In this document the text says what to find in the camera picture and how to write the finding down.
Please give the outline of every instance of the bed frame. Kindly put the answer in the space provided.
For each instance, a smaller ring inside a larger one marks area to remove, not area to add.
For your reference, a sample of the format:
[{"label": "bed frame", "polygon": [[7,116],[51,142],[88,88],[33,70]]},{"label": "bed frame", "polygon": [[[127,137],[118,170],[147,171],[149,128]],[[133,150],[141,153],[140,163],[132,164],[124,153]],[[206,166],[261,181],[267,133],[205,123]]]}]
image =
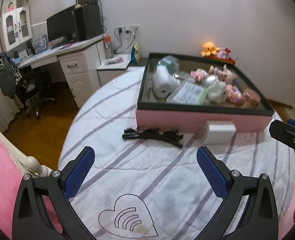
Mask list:
[{"label": "bed frame", "polygon": [[40,165],[38,160],[33,156],[26,156],[18,148],[16,148],[1,132],[0,141],[9,151],[13,159],[17,159],[30,173],[35,177],[46,177],[52,173],[52,169],[45,165]]}]

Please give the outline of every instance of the pink box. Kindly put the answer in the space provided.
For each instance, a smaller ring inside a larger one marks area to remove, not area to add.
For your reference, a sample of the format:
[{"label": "pink box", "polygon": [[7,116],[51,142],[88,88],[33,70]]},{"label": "pink box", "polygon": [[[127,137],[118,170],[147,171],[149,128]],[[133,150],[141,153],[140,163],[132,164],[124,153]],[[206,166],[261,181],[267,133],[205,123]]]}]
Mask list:
[{"label": "pink box", "polygon": [[206,121],[232,121],[238,132],[263,131],[270,123],[274,111],[262,93],[235,66],[227,64],[229,70],[238,75],[235,85],[243,92],[251,88],[261,97],[257,108],[237,108],[225,102],[223,105],[182,105],[167,103],[166,99],[157,99],[151,89],[151,79],[155,64],[167,55],[173,55],[180,62],[180,71],[190,73],[202,68],[206,71],[210,66],[223,68],[224,63],[204,57],[186,55],[151,53],[147,60],[137,100],[136,121],[140,130],[156,129],[179,130],[183,133],[201,132]]}]

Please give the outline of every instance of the clear bottle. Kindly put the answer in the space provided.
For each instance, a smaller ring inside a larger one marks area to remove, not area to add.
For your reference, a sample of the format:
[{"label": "clear bottle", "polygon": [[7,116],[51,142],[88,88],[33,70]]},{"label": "clear bottle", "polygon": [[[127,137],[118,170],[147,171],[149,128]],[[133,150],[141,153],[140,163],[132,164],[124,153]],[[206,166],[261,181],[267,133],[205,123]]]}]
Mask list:
[{"label": "clear bottle", "polygon": [[111,36],[104,37],[104,43],[105,43],[105,57],[107,59],[113,58],[114,57],[114,50],[113,50]]}]

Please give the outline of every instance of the hair clip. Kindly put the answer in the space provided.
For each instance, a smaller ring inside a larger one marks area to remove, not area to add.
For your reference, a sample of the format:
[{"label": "hair clip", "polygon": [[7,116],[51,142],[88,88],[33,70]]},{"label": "hair clip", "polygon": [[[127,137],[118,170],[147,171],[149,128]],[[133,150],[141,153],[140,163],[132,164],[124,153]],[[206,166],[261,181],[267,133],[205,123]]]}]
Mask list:
[{"label": "hair clip", "polygon": [[159,133],[159,129],[147,129],[143,132],[139,132],[138,128],[127,128],[124,129],[123,139],[154,139],[171,143],[182,149],[183,144],[179,141],[183,139],[183,134],[179,135],[178,130],[176,131],[165,131],[163,134]]}]

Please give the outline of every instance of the striped bedding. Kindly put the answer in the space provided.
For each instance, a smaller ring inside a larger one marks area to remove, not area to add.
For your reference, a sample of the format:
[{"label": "striped bedding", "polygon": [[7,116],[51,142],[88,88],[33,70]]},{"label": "striped bedding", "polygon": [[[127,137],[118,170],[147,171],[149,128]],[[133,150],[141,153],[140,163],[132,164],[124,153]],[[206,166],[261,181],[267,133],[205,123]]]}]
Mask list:
[{"label": "striped bedding", "polygon": [[[202,146],[185,134],[178,149],[154,140],[123,141],[136,127],[135,109],[143,70],[122,75],[89,98],[66,137],[62,169],[85,146],[96,158],[77,196],[70,199],[78,216],[98,239],[194,239],[222,200],[217,198],[196,160]],[[245,176],[267,173],[273,184],[279,218],[287,210],[295,184],[295,154],[261,133],[238,133],[227,145],[208,145],[230,170]],[[237,225],[246,197],[226,233]]]}]

